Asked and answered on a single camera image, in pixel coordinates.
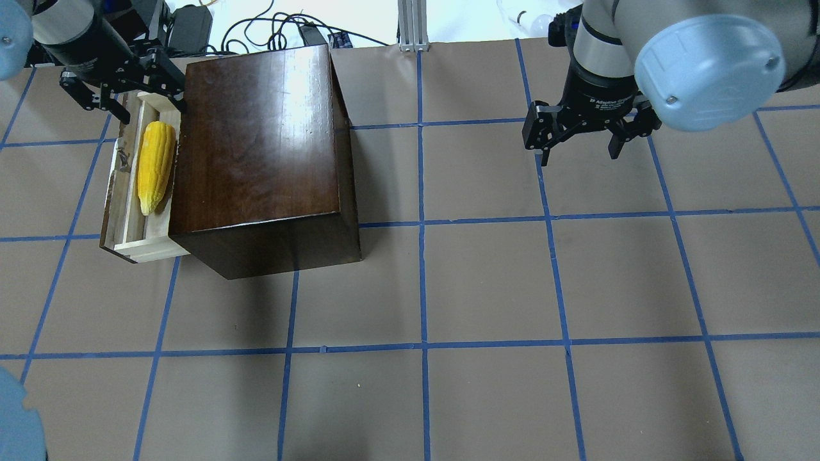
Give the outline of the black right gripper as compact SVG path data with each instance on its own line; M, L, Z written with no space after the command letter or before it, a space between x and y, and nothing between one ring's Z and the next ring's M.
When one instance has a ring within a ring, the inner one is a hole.
M527 150L540 151L541 167L545 167L555 143L575 134L610 131L607 152L618 159L626 143L648 137L661 126L651 103L641 99L634 77L602 77L571 67L559 104L529 104L522 143Z

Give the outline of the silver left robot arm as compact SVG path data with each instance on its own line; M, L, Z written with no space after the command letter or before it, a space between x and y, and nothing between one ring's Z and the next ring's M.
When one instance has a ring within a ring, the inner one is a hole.
M166 97L184 113L185 77L163 44L164 1L3 1L2 79L26 66L33 45L62 65L59 85L87 111L108 111L128 124L115 97L141 90Z

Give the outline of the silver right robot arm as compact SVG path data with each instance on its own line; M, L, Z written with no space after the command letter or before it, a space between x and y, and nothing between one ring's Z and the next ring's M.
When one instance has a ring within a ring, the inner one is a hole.
M126 44L86 1L59 1L78 29L49 50L60 84L87 110L109 111L140 91L186 111L185 75L158 41ZM817 1L585 1L552 18L552 47L570 64L556 106L529 104L525 149L550 150L572 136L608 131L616 159L625 143L662 125L709 131L755 111L774 93L818 84Z

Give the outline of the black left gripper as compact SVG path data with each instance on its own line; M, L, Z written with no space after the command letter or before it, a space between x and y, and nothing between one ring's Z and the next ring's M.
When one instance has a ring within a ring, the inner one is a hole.
M186 113L185 74L156 37L129 44L107 20L91 18L82 32L59 43L59 62L60 87L86 111L108 111L129 125L131 114L114 93L143 90Z

